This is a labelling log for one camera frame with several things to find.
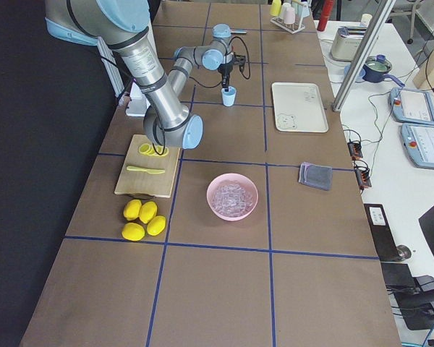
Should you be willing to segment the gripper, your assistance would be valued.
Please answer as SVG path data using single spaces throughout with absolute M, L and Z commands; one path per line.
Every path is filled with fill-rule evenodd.
M 230 81 L 230 76 L 231 76 L 231 72 L 233 70 L 233 66 L 234 66 L 234 62 L 230 61 L 224 64 L 221 64 L 218 67 L 218 72 L 221 74 L 221 87 L 224 90 L 228 90 L 229 89 L 229 81 Z

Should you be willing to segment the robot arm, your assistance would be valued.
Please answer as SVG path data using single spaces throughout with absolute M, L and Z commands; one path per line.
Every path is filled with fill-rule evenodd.
M 117 52 L 151 108 L 143 128 L 148 139 L 167 147 L 193 149 L 203 120 L 181 104 L 150 41 L 147 1 L 46 1 L 46 25 L 55 38 L 94 46 L 103 39 Z
M 217 71 L 221 75 L 222 102 L 226 107 L 234 105 L 237 90 L 230 85 L 230 76 L 236 54 L 231 47 L 231 29 L 227 24 L 213 27 L 213 39 L 206 46 L 181 47 L 174 53 L 174 65 L 168 75 L 173 91 L 180 95 L 194 67 Z

